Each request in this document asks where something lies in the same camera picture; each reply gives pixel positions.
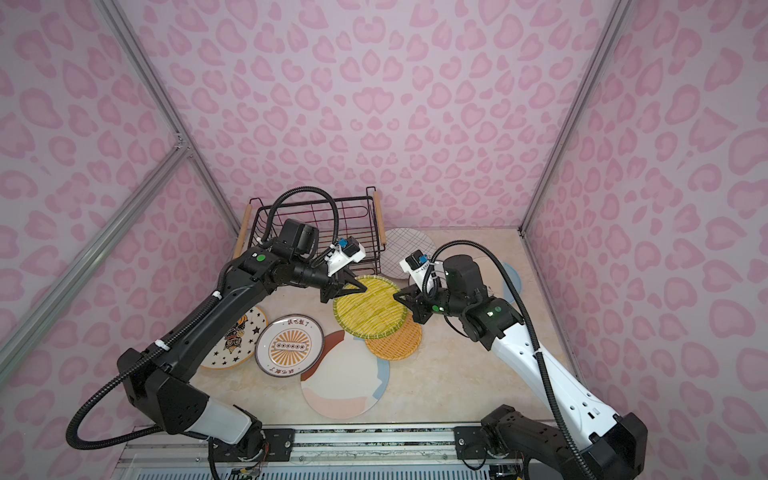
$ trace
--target heart pattern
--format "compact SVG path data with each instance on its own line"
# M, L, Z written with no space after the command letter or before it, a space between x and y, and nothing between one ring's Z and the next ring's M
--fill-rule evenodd
M181 221L170 216L179 208ZM185 254L180 232L193 239ZM123 351L142 350L210 294L233 242L202 180L183 164L0 392L3 478L100 478L112 471L122 445L97 455L71 449L64 441L69 418L117 374ZM84 438L147 424L121 391L88 415Z
M121 4L236 212L375 184L388 225L501 227L530 204L612 2Z
M528 237L584 381L648 426L648 478L768 476L768 10L748 3L637 3Z
M3 14L0 345L175 143L89 2Z

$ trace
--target sunburst design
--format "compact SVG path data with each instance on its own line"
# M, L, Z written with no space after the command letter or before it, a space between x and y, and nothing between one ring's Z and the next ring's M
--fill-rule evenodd
M295 366L309 355L312 340L302 330L290 329L272 340L270 358L283 368Z

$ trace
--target wooden handle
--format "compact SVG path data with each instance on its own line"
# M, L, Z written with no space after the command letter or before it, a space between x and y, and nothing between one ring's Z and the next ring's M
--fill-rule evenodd
M386 245L386 232L384 231L384 216L382 215L382 201L379 191L373 192L373 208L376 209L376 225L379 226L379 242Z
M251 206L247 204L245 206L245 214L243 215L243 222L240 224L240 235L237 236L237 243L235 243L235 253L232 260L240 256L240 251L243 249L245 243L245 236L248 233L248 222L250 221Z

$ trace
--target yellow woven tray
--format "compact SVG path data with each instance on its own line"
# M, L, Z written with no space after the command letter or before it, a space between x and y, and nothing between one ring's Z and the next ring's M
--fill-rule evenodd
M365 293L342 296L333 301L333 315L339 325L361 339L382 339L398 331L406 322L408 309L392 298L400 289L392 281L376 275L358 276L368 287Z
M422 326L408 319L402 328L385 339L366 340L368 350L384 360L402 360L411 356L422 342Z

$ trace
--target wire rack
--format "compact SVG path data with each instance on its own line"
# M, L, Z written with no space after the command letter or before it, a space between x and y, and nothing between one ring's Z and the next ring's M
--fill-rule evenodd
M339 210L339 238L355 237L366 248L366 257L358 263L351 263L349 269L355 275L378 275L381 273L381 252L385 246L381 242L381 232L376 221L376 202L373 193L376 187L367 187L366 194L360 197L334 198ZM264 205L260 198L250 199L258 207L253 226L250 229L248 248L257 237L265 234L266 218L272 205ZM326 199L284 203L277 208L273 220L274 235L279 235L285 220L308 223L320 231L319 251L331 243L333 238L333 210Z

